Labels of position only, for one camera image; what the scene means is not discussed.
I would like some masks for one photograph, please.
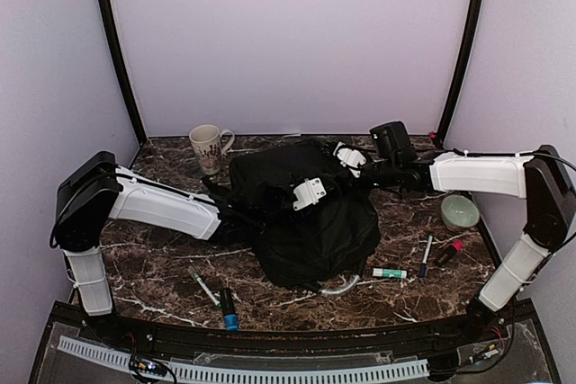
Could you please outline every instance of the marble surface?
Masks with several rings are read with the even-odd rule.
[[[368,137],[329,138],[371,147]],[[225,166],[236,155],[298,139],[238,137],[225,156]],[[433,148],[426,137],[415,137],[413,142],[422,151]],[[188,138],[149,140],[133,170],[190,192],[206,192]],[[226,184],[227,172],[224,168],[215,181]],[[244,245],[214,246],[179,232],[125,220],[111,220],[101,236],[108,280],[122,315],[184,326],[223,328],[221,311],[189,275],[190,264],[213,290],[232,289],[244,330],[341,330],[460,315],[494,267],[475,229],[455,235],[443,225],[443,197],[413,193],[401,199],[390,192],[373,191],[371,200],[378,210],[382,240],[369,257],[358,286],[337,299],[274,286]],[[455,238],[464,241],[464,250],[443,269],[431,264],[426,278],[420,279],[417,274],[427,233],[436,238],[431,263]],[[408,278],[377,279],[372,277],[374,267],[407,270]],[[339,285],[345,277],[329,281],[327,286]]]

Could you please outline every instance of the coffee mug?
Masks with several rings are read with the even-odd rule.
[[[228,143],[222,147],[222,136],[230,134]],[[234,132],[229,129],[219,130],[214,125],[201,125],[192,129],[188,138],[192,142],[192,148],[198,158],[200,169],[207,175],[217,174],[222,168],[222,155],[234,142]]]

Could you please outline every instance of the white vent strip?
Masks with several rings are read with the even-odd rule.
[[[58,349],[117,371],[129,371],[130,355],[127,353],[67,336],[60,337]],[[170,362],[168,366],[177,376],[178,382],[183,384],[376,384],[425,378],[429,375],[427,360],[333,371],[242,371],[180,362]],[[164,381],[172,381],[172,378],[168,375]]]

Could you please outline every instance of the green glue stick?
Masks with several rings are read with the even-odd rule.
[[[405,279],[408,272],[405,270],[373,269],[372,276],[375,278]]]

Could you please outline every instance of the green bowl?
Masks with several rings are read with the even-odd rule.
[[[480,220],[476,205],[462,195],[450,195],[442,200],[442,220],[448,229],[461,231],[471,228]]]

